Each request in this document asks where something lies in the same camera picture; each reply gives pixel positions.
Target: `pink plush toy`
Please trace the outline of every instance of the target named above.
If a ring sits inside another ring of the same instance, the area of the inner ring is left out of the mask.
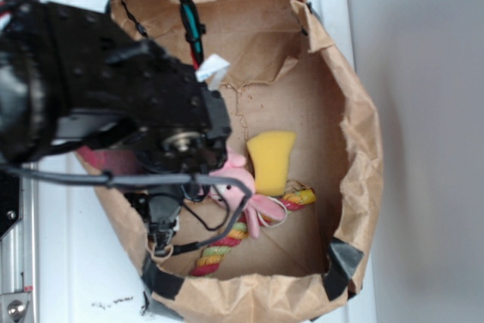
[[[252,191],[252,193],[254,193],[247,203],[244,213],[247,219],[247,227],[249,229],[250,237],[258,238],[260,234],[259,218],[257,216],[258,212],[275,221],[283,221],[286,218],[286,212],[271,198],[262,194],[255,194],[256,187],[254,178],[244,168],[246,158],[243,155],[235,153],[230,148],[227,148],[227,152],[228,159],[224,166],[215,172],[211,172],[210,175],[238,179],[244,183]],[[244,196],[242,191],[240,191],[237,187],[230,185],[217,185],[217,188],[228,202],[230,210],[235,210]],[[211,189],[209,196],[213,200],[217,201],[217,203],[222,205],[222,199],[216,193],[215,188]]]

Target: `black cable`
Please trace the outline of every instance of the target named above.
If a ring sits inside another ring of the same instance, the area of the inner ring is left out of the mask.
[[[187,13],[185,6],[188,7],[191,14]],[[193,0],[180,0],[180,15],[181,21],[183,22],[183,26],[186,30],[185,38],[190,44],[191,52],[195,57],[195,61],[200,65],[205,58],[203,53],[203,44],[201,42],[201,37],[205,33],[205,26],[200,23],[197,6]],[[189,20],[190,15],[194,18],[194,26],[196,28],[197,35],[194,34],[191,28],[191,22]]]
[[[124,11],[126,12],[126,16],[130,21],[132,21],[135,24],[135,28],[138,31],[139,34],[141,34],[142,37],[148,38],[148,32],[146,28],[144,28],[143,24],[139,23],[138,20],[135,18],[135,16],[132,14],[131,11],[128,9],[128,5],[124,0],[119,0],[121,2],[121,5],[124,8]]]
[[[45,155],[58,155],[75,151],[84,145],[83,141],[66,141],[62,144],[51,145]]]
[[[202,174],[209,174],[209,168],[206,164],[200,164],[200,173]],[[198,185],[198,188],[193,188],[193,190],[196,190],[195,195],[189,194],[187,192],[187,188],[185,185],[181,186],[181,191],[183,192],[183,195],[187,200],[191,200],[193,202],[201,202],[208,196],[210,192],[210,188],[207,185],[202,185],[201,187]]]
[[[220,192],[218,190],[218,188],[214,185],[213,186],[216,190],[217,190],[217,193],[220,195]],[[225,217],[223,219],[223,221],[217,225],[216,227],[209,227],[207,225],[207,223],[198,215],[195,213],[195,211],[193,211],[190,207],[188,207],[188,205],[183,201],[182,202],[182,206],[193,216],[195,217],[202,225],[203,227],[207,230],[207,231],[217,231],[219,230],[220,228],[222,228],[225,223],[227,223],[228,221],[228,217],[230,216],[230,207],[228,205],[228,202],[227,200],[221,195],[221,199],[222,201],[224,202],[224,205],[225,205]]]
[[[234,178],[213,177],[203,174],[148,174],[148,175],[112,175],[103,171],[101,175],[63,174],[56,172],[43,172],[13,165],[0,165],[0,170],[28,179],[38,179],[44,182],[62,185],[78,186],[104,186],[118,188],[129,186],[137,189],[146,189],[151,185],[183,185],[197,183],[200,185],[234,185],[247,197],[252,197],[252,191],[241,181]]]
[[[146,189],[149,185],[181,185],[189,182],[195,182],[201,185],[232,185],[239,188],[242,193],[244,193],[242,201],[232,214],[232,217],[228,221],[227,227],[221,234],[200,242],[197,241],[191,244],[175,245],[173,247],[173,255],[198,250],[201,247],[213,244],[214,242],[226,237],[230,230],[232,230],[234,227],[235,222],[253,195],[252,191],[238,179],[213,177],[211,175],[201,174],[112,175],[110,172],[104,171],[102,175],[65,175],[62,173],[42,172],[11,165],[0,166],[0,170],[24,178],[39,179],[44,182],[54,182],[62,185],[104,186],[108,188],[130,186],[136,187],[137,189]]]

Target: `sponge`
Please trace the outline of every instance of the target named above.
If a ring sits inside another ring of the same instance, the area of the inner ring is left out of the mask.
[[[289,156],[296,141],[295,132],[262,132],[247,142],[256,172],[256,193],[284,194],[289,172]]]

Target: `brown paper bag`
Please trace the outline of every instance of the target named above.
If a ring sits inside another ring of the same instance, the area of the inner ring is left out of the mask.
[[[229,144],[243,154],[247,139],[260,132],[296,132],[289,178],[311,185],[318,201],[232,249],[213,278],[185,278],[200,251],[155,259],[140,216],[120,192],[98,189],[101,204],[147,285],[152,309],[197,323],[323,315],[358,293],[365,274],[383,186],[375,106],[307,0],[194,1],[207,28],[206,54],[231,62],[220,89],[234,130]],[[191,62],[176,0],[110,5],[132,38],[142,38],[134,17],[171,54]],[[224,213],[210,202],[194,208],[213,225]],[[182,212],[174,243],[211,235]]]

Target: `white wall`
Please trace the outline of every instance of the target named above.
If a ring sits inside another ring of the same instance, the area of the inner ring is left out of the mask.
[[[484,0],[350,0],[381,115],[379,323],[484,321]]]

